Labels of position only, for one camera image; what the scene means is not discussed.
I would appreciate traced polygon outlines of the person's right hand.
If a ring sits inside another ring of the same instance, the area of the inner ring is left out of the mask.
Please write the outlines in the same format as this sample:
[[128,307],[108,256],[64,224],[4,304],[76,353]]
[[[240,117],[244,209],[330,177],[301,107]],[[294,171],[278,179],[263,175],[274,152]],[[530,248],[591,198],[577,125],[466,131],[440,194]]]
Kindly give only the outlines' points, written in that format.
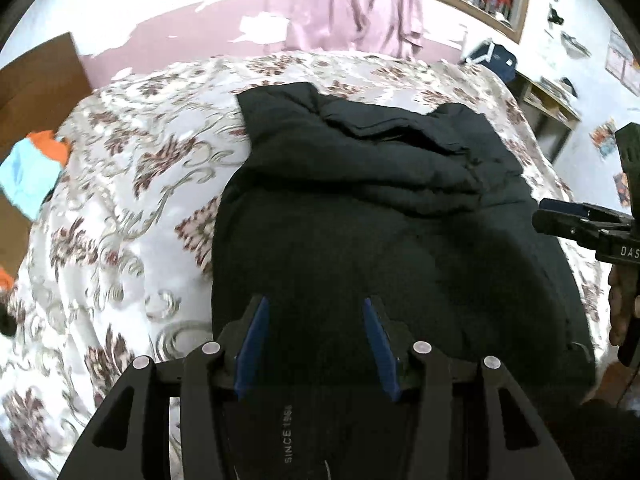
[[639,317],[637,294],[638,269],[633,266],[612,266],[608,274],[608,304],[610,305],[610,343],[620,346],[626,338],[632,318]]

